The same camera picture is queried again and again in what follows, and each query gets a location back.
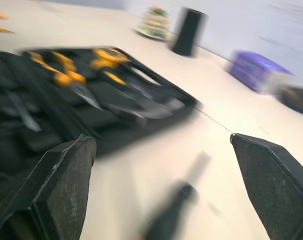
black object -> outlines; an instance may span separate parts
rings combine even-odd
[[[202,18],[207,15],[190,8],[184,8],[184,12],[186,12],[185,18],[181,23],[180,32],[171,50],[182,56],[191,56],[193,55],[193,46],[198,30],[202,26]]]
[[[135,139],[168,128],[185,119],[194,109],[197,101],[164,79],[124,51],[136,69],[161,83],[153,84],[120,67],[117,74],[130,78],[136,85],[163,103],[175,97],[184,103],[184,108],[164,119],[148,122],[145,128],[126,121],[109,111],[99,111],[87,104],[67,87],[56,86],[53,74],[31,61],[28,52],[23,56],[0,52],[3,67],[0,86],[0,195],[18,186],[36,166],[42,155],[55,146],[77,139],[80,134],[95,137],[99,146],[97,156],[112,152]],[[52,51],[72,59],[77,72],[87,79],[87,87],[103,104],[134,107],[135,101],[106,81],[100,79],[90,62],[96,58],[92,48],[81,49],[36,49],[53,68],[62,71]],[[10,91],[19,96],[30,115],[41,127],[40,132],[27,129],[13,103],[6,95]]]
[[[83,135],[46,152],[0,206],[0,240],[79,240],[95,155]]]
[[[195,193],[195,189],[188,183],[182,184],[174,194],[169,205],[163,209],[149,224],[143,234],[143,240],[171,240],[179,226],[180,215],[184,204]]]
[[[270,240],[303,240],[303,166],[282,146],[232,134],[248,197]]]

open tool case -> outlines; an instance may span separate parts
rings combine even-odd
[[[80,134],[95,137],[97,156],[100,156],[141,136],[169,127],[193,111],[197,101],[192,96],[126,52],[118,48],[108,49],[118,51],[130,63],[131,70],[123,67],[112,69],[113,74],[130,85],[129,93],[116,81],[104,79],[93,68],[92,62],[98,59],[94,48],[30,49],[22,56],[0,52],[1,74],[5,75],[0,85],[0,193],[25,178],[47,150],[77,139]],[[103,110],[88,104],[70,87],[57,85],[53,71],[31,59],[31,52],[39,54],[48,66],[60,72],[65,71],[64,66],[53,52],[70,59],[75,72],[85,78],[84,86]],[[20,98],[40,131],[26,127],[8,92]],[[143,112],[150,106],[149,103],[145,106],[145,101],[139,105],[138,100],[141,99],[152,99],[158,105],[166,105],[165,112],[169,109],[170,114],[164,115],[153,104],[153,111],[147,112],[147,117],[143,118],[139,114],[121,111],[139,109]],[[150,116],[155,113],[160,117]]]

pliers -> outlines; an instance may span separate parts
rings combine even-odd
[[[43,68],[48,69],[54,73],[53,80],[54,83],[61,87],[69,87],[74,93],[83,98],[88,104],[93,107],[103,110],[100,104],[97,102],[95,96],[91,91],[85,86],[86,78],[76,72],[77,68],[74,65],[74,61],[65,55],[52,51],[51,52],[56,60],[63,66],[63,71],[58,71],[57,69],[49,66],[43,59],[42,55],[39,53],[30,51],[30,59],[34,62],[40,64]]]

black cylinder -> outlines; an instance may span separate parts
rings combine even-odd
[[[171,50],[182,56],[193,55],[193,45],[197,36],[197,31],[201,26],[205,14],[194,9],[185,8],[185,19],[181,24],[179,35]]]

table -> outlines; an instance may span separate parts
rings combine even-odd
[[[202,103],[188,121],[95,162],[81,239],[133,239],[201,151],[212,159],[195,186],[198,200],[187,206],[180,239],[269,239],[229,137],[241,133],[278,143],[303,165],[303,115],[248,89],[213,53],[197,47],[197,57],[186,58],[167,43],[141,37],[134,31],[140,19],[129,12],[39,0],[2,0],[0,11],[9,15],[0,26],[16,32],[0,33],[2,51],[116,46]]]

